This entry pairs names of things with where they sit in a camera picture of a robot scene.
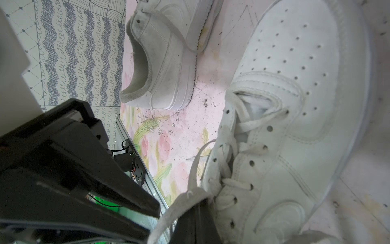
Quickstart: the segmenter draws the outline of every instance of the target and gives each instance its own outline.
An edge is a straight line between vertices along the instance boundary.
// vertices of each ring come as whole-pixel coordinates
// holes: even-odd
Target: black cable
[[[123,142],[122,142],[122,150],[111,150],[112,152],[119,152],[119,151],[123,151],[123,150],[126,150],[126,149],[129,149],[129,147],[130,147],[130,144],[127,146],[127,147],[124,147],[124,145],[123,145],[123,143],[125,142],[126,140],[124,140]]]
[[[104,204],[102,202],[100,202],[99,200],[97,200],[96,198],[94,198],[91,194],[88,193],[88,196],[92,197],[95,201],[97,201],[98,203],[104,205],[104,206],[107,206],[107,207],[112,207],[112,208],[120,208],[121,206],[110,206],[110,205],[107,205],[107,204]]]

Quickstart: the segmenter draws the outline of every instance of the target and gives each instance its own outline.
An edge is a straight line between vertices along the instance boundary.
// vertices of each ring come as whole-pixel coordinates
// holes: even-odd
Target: pink rose print
[[[149,142],[147,141],[147,138],[144,135],[144,138],[142,139],[142,142],[141,142],[141,152],[142,152],[142,155],[144,157],[147,156],[147,147],[148,147],[148,145],[149,145]]]
[[[174,180],[176,182],[177,190],[183,193],[188,187],[189,169],[186,163],[180,163],[173,168]]]
[[[122,90],[123,89],[126,89],[129,85],[130,85],[130,82],[131,82],[131,77],[129,74],[127,74],[126,72],[124,73],[124,77],[123,77],[123,80],[122,80]]]
[[[160,153],[161,160],[167,160],[169,156],[169,152],[171,150],[171,139],[166,131],[161,133],[159,142],[158,142],[158,152]]]
[[[158,165],[157,165],[157,160],[156,157],[153,153],[151,153],[149,157],[149,173],[152,177],[155,177],[158,172]]]

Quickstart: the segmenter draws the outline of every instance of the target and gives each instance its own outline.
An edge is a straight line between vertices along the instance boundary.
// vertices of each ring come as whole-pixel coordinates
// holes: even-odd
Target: sneaker tongue
[[[262,96],[253,96],[248,94],[240,94],[238,96],[244,102],[244,105],[248,110],[251,120],[260,119],[261,116],[272,106],[272,101]],[[247,133],[237,134],[234,137],[237,142],[247,142],[248,140]]]

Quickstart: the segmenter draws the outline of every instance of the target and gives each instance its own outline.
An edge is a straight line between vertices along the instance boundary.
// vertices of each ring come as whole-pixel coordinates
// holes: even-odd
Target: green leaf print
[[[163,183],[163,179],[166,178],[172,169],[172,164],[169,164],[162,168],[157,175],[153,178],[158,188],[161,188],[161,184]]]
[[[207,131],[206,128],[204,128],[202,132],[202,141],[203,144],[206,144],[209,141],[209,132]]]
[[[149,132],[153,131],[156,127],[158,127],[159,123],[163,119],[168,119],[169,115],[157,117],[157,118],[150,118],[142,122],[142,125],[138,127],[137,131],[134,134],[133,142],[136,144],[140,144],[140,140],[144,137],[144,135],[148,134]]]

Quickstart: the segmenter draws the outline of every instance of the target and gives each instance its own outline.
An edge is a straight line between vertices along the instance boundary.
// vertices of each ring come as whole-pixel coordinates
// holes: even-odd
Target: stain
[[[209,106],[209,105],[207,104],[207,99],[203,100],[203,106],[204,106],[204,108],[207,108],[207,106]]]
[[[335,208],[338,208],[340,205],[339,205],[339,203],[338,202],[336,202],[336,201],[333,201],[333,207],[335,207]]]
[[[213,58],[216,62],[220,63],[220,57],[219,57],[219,52],[213,51]]]
[[[208,31],[208,30],[209,30],[208,27],[204,27],[204,28],[202,29],[201,34],[200,34],[200,38],[202,38],[203,35],[207,34],[207,31]]]

